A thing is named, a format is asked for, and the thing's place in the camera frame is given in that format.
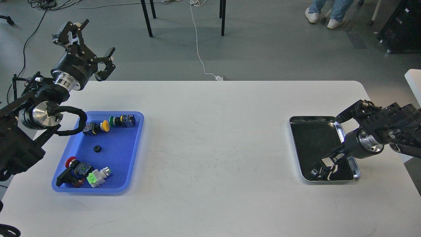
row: black cable on floor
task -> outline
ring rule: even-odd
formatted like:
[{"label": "black cable on floor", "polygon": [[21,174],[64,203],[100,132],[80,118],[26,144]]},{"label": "black cable on floor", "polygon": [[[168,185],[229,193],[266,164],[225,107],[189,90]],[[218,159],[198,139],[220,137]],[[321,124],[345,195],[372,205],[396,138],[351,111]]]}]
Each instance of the black cable on floor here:
[{"label": "black cable on floor", "polygon": [[[35,31],[32,33],[32,35],[31,36],[29,36],[29,38],[26,40],[26,42],[25,42],[25,44],[24,44],[24,50],[23,50],[23,52],[24,52],[24,66],[22,67],[22,70],[21,70],[21,72],[19,72],[19,74],[18,74],[18,76],[17,77],[19,77],[21,74],[22,74],[22,72],[24,71],[24,69],[25,69],[25,67],[26,67],[26,55],[25,55],[25,48],[26,48],[26,44],[28,43],[28,41],[29,41],[29,39],[37,32],[37,30],[40,28],[40,25],[41,25],[41,22],[43,21],[43,19],[44,19],[44,17],[45,17],[45,14],[47,13],[47,10],[45,10],[44,11],[44,15],[43,15],[43,17],[41,18],[41,20],[40,20],[40,22],[39,22],[39,24],[38,24],[38,26],[37,26],[37,28],[35,29]],[[12,85],[10,85],[10,87],[9,87],[9,90],[7,90],[7,96],[6,96],[6,101],[7,101],[7,104],[10,104],[10,102],[9,102],[9,92],[10,92],[10,88],[12,88]]]}]

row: shoe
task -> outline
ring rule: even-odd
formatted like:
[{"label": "shoe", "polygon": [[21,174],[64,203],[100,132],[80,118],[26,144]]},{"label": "shoe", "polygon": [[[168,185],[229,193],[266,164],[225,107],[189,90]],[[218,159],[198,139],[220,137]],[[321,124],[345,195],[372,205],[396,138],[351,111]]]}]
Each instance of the shoe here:
[{"label": "shoe", "polygon": [[335,19],[330,19],[329,24],[328,24],[328,28],[333,30],[335,28],[338,28],[339,26],[343,25],[345,23],[345,21],[337,21]]},{"label": "shoe", "polygon": [[317,19],[319,18],[318,13],[309,13],[310,8],[306,9],[306,12],[304,13],[309,20],[310,23],[314,24],[317,22]]}]

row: robotic arm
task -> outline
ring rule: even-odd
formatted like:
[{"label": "robotic arm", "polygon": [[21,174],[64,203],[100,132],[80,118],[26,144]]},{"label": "robotic arm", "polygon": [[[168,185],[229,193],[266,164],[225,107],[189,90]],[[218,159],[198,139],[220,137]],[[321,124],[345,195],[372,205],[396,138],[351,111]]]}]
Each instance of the robotic arm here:
[{"label": "robotic arm", "polygon": [[[98,81],[104,81],[115,69],[112,57],[115,48],[110,48],[106,56],[98,58],[85,44],[82,30],[88,24],[67,22],[61,31],[54,35],[54,44],[65,48],[65,53],[51,70],[52,78],[43,77],[37,72],[30,78],[12,79],[14,101],[0,110],[0,180],[27,171],[44,157],[42,146],[48,139],[74,135],[81,132],[87,116],[81,109],[60,106],[70,97],[71,90],[82,90],[89,78],[95,74]],[[98,64],[105,64],[98,71]],[[16,81],[27,81],[22,96],[17,98]],[[74,113],[80,117],[75,130],[58,131],[63,119],[62,112]],[[32,140],[17,126],[17,120],[30,129],[45,130]]]},{"label": "robotic arm", "polygon": [[421,157],[421,109],[412,104],[400,107],[393,103],[382,108],[359,100],[336,116],[337,123],[350,119],[355,119],[360,127],[349,132],[345,141],[325,157],[333,166],[326,166],[322,160],[316,162],[312,175],[317,179],[326,179],[349,156],[363,159],[380,154],[386,144],[396,152]]}]

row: white cable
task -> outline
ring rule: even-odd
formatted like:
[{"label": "white cable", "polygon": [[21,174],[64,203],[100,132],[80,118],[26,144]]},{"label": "white cable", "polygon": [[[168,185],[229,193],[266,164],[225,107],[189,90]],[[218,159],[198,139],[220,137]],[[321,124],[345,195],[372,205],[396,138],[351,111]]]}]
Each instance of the white cable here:
[{"label": "white cable", "polygon": [[161,0],[160,3],[162,4],[169,4],[170,2],[181,2],[182,0]]},{"label": "white cable", "polygon": [[[76,2],[76,7],[80,8],[80,9],[95,9],[95,8],[103,8],[103,7],[112,7],[112,6],[121,6],[121,5],[133,5],[133,4],[140,4],[140,3],[121,3],[121,4],[113,4],[113,5],[104,5],[104,6],[99,6],[99,7],[93,7],[93,8],[84,8],[84,7],[79,7],[77,4],[79,2],[81,2],[82,0],[78,0]],[[182,0],[161,0],[159,2],[154,2],[154,3],[162,3],[162,4],[169,4],[170,2],[181,2]]]},{"label": "white cable", "polygon": [[195,7],[201,7],[203,4],[205,4],[206,0],[203,1],[203,3],[200,3],[200,0],[190,0],[190,5],[193,5]]},{"label": "white cable", "polygon": [[57,9],[60,9],[60,8],[62,8],[62,7],[64,7],[64,6],[67,6],[67,5],[69,5],[69,4],[71,4],[73,2],[73,0],[68,0],[66,3],[64,3],[63,5],[61,5],[61,6],[58,6],[58,7],[54,7],[54,8],[50,8],[49,10],[57,10]]},{"label": "white cable", "polygon": [[192,20],[193,20],[193,24],[195,25],[195,31],[196,31],[196,49],[197,49],[197,56],[199,57],[199,60],[200,60],[200,62],[202,63],[202,65],[203,65],[203,71],[205,72],[205,74],[206,75],[213,75],[215,78],[217,78],[213,73],[207,73],[206,72],[206,70],[205,70],[205,64],[203,63],[203,61],[202,61],[202,59],[200,58],[200,55],[199,55],[199,43],[198,43],[198,40],[197,40],[197,27],[196,27],[196,23],[195,23],[195,19],[194,19],[194,17],[193,17],[193,10],[192,10],[192,1],[194,1],[194,0],[190,0],[190,11],[191,11],[191,13],[192,13]]}]

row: stainless steel tray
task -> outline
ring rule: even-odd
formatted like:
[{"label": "stainless steel tray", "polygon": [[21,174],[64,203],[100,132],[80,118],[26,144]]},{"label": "stainless steel tray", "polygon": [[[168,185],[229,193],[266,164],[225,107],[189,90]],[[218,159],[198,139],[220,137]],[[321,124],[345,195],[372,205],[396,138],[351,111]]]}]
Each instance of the stainless steel tray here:
[{"label": "stainless steel tray", "polygon": [[354,157],[338,164],[330,180],[316,180],[311,175],[316,161],[325,158],[345,138],[342,126],[332,116],[294,116],[290,118],[291,134],[302,177],[314,183],[342,183],[359,180],[361,174]]}]

